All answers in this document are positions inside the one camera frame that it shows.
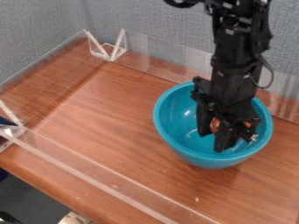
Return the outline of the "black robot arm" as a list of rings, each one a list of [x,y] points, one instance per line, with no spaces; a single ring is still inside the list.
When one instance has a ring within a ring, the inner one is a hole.
[[[197,103],[199,135],[215,136],[213,150],[221,152],[237,140],[257,138],[261,119],[252,99],[261,88],[261,70],[269,68],[263,52],[269,49],[268,25],[271,0],[164,0],[175,8],[196,4],[212,18],[215,52],[211,56],[211,79],[192,79],[191,98]]]

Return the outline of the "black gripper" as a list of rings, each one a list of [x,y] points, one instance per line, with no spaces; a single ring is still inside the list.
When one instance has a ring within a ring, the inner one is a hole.
[[[236,145],[239,139],[252,142],[257,135],[261,118],[252,106],[257,91],[261,67],[223,73],[212,69],[211,80],[192,79],[191,98],[195,100],[197,131],[201,137],[212,133],[211,121],[220,119],[219,131],[213,133],[213,150],[221,153]]]

